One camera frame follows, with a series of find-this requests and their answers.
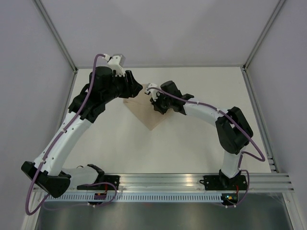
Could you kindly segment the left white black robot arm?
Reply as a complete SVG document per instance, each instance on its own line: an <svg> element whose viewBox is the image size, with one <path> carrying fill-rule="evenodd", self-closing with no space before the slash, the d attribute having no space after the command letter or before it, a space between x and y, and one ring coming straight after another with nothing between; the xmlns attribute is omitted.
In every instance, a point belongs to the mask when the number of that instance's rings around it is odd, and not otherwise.
<svg viewBox="0 0 307 230"><path fill-rule="evenodd" d="M65 120L46 149L33 162L25 161L21 170L50 196L58 198L68 188L99 190L105 184L105 172L88 164L81 168L64 169L63 164L83 133L116 98L134 98L143 89L131 70L123 76L109 67L100 66L91 72L89 80L68 108Z"/></svg>

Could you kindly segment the beige cloth napkin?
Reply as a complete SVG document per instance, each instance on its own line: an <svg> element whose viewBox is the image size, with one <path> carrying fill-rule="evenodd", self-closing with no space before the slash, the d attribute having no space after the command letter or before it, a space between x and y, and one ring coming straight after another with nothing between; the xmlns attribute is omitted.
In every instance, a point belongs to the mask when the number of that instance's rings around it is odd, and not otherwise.
<svg viewBox="0 0 307 230"><path fill-rule="evenodd" d="M164 115L154 110L150 102L151 96L145 94L147 84L135 98L123 99L124 105L142 122L150 131L169 118L174 112L168 110Z"/></svg>

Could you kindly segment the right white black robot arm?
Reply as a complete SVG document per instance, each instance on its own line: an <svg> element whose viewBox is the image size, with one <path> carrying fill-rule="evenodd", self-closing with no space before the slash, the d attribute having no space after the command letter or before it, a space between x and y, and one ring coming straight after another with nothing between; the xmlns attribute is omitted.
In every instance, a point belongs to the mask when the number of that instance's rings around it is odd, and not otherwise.
<svg viewBox="0 0 307 230"><path fill-rule="evenodd" d="M149 83L145 93L151 96L153 109L165 114L172 109L183 115L196 117L214 126L219 143L224 149L224 159L217 183L223 190L239 185L240 154L249 144L248 137L253 137L253 131L242 111L238 107L218 111L211 105L201 105L192 94L182 94L173 81L167 81L161 86Z"/></svg>

